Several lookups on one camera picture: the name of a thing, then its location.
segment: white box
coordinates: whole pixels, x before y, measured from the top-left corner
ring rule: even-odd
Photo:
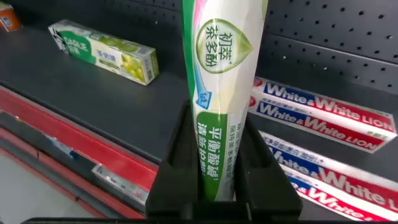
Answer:
[[[339,215],[356,221],[397,221],[398,214],[352,197],[317,179],[281,166],[298,195]]]
[[[366,207],[372,208],[368,209],[369,212],[380,216],[393,214],[395,219],[398,218],[398,183],[308,151],[270,134],[261,131],[260,134],[282,168],[288,167],[301,173],[302,179],[316,184],[311,184],[312,187],[329,190],[328,193],[334,197],[348,194],[349,197],[341,199],[354,207],[370,203],[372,205]],[[348,200],[351,197],[361,200]]]
[[[397,136],[391,114],[258,77],[249,112],[369,153]]]

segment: gray metal shelf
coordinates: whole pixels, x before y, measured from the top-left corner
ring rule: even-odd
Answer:
[[[1,85],[155,163],[161,161],[188,98],[183,64],[179,69],[162,66],[157,79],[142,86],[64,54],[45,29],[25,27],[2,33],[0,39],[0,49],[9,52],[0,55]],[[307,202],[302,217],[342,219]]]

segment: store shelf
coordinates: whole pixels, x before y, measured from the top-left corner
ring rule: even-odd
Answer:
[[[0,55],[0,84],[5,87],[0,90],[0,108],[149,189],[156,166],[135,155],[154,164],[164,156],[180,107],[188,98],[182,50],[175,50],[173,61],[168,58],[170,55],[160,53],[161,74],[149,86],[142,86],[62,53],[43,28],[28,26],[1,33],[0,39],[0,49],[7,52]],[[156,42],[153,46],[161,47]],[[262,63],[257,71],[262,77],[398,116],[394,95],[338,80],[322,80],[309,73],[309,68],[307,71],[294,64],[287,67],[278,63]],[[370,155],[264,118],[250,117],[262,131],[398,181],[392,163],[398,156],[394,150],[398,139]],[[303,216],[324,211],[316,205],[312,207],[305,208]],[[325,213],[331,219],[338,217]]]
[[[105,203],[99,201],[97,198],[93,197],[89,193],[77,187],[75,184],[69,182],[66,178],[59,176],[49,167],[41,164],[37,160],[37,158],[32,157],[24,150],[18,148],[17,146],[13,145],[11,142],[3,138],[0,139],[0,155],[5,156],[6,158],[14,161],[16,163],[16,166],[19,166],[21,169],[25,169],[26,171],[38,177],[45,183],[49,184],[49,186],[40,186],[40,183],[34,181],[32,185],[29,185],[30,182],[28,177],[20,179],[21,174],[19,173],[21,172],[19,171],[19,169],[15,169],[14,167],[7,167],[6,166],[7,162],[3,161],[2,168],[4,170],[8,169],[8,171],[5,171],[6,173],[5,176],[12,177],[9,178],[8,181],[6,181],[8,183],[4,182],[2,184],[2,186],[4,187],[4,191],[2,192],[3,193],[2,199],[4,200],[3,202],[13,200],[14,202],[11,203],[9,206],[17,207],[18,212],[22,212],[20,215],[22,215],[25,220],[28,218],[32,218],[32,216],[60,215],[61,217],[63,217],[66,215],[66,214],[64,215],[59,214],[59,211],[57,211],[57,209],[59,210],[59,208],[62,208],[63,206],[62,203],[61,204],[56,203],[57,197],[53,199],[51,198],[49,199],[48,197],[40,198],[40,196],[43,196],[42,194],[47,194],[47,196],[49,195],[56,196],[54,195],[53,191],[58,191],[59,193],[64,194],[64,196],[68,197],[71,200],[71,202],[80,204],[83,208],[85,208],[88,212],[92,213],[95,217],[113,217],[113,218],[123,217],[118,212],[115,212],[112,208],[109,208]],[[13,185],[13,184],[14,184],[14,189],[11,189],[9,186],[7,187],[7,185]],[[38,195],[29,195],[29,192],[32,193],[32,191],[29,190],[29,188],[36,189],[35,191]],[[42,192],[42,194],[40,194],[41,190],[37,190],[37,188],[44,188],[44,189],[48,188],[47,193],[45,193],[46,191],[44,191]],[[20,192],[19,195],[13,194],[13,192],[18,192],[20,190],[22,190],[22,193]],[[49,202],[55,203],[54,208],[48,208],[46,206],[46,204],[49,204]],[[28,209],[29,207],[33,208],[33,210],[30,210],[30,212],[32,213],[26,213],[29,212]],[[9,216],[10,214],[3,213],[3,215],[6,215],[3,216],[4,218],[10,218]]]
[[[24,149],[31,149],[27,151],[32,157],[37,159],[37,154],[46,155],[59,162],[60,165],[65,166],[67,169],[71,170],[75,174],[79,175],[82,179],[92,184],[94,187],[101,189],[105,194],[108,194],[115,199],[119,200],[122,205],[131,207],[132,209],[138,211],[139,213],[144,213],[144,206],[139,202],[129,198],[124,193],[113,188],[109,184],[105,183],[101,179],[92,173],[92,168],[96,165],[85,157],[78,155],[76,158],[72,159],[66,155],[63,151],[57,148],[48,138],[46,138],[42,133],[38,132],[34,128],[26,125],[23,122],[16,120],[14,117],[7,113],[0,114],[0,127],[10,132],[12,135],[17,136],[22,141],[26,142],[31,147],[25,147]],[[8,134],[3,136],[10,138],[10,141],[15,141],[15,144],[21,144],[18,139],[14,136]]]

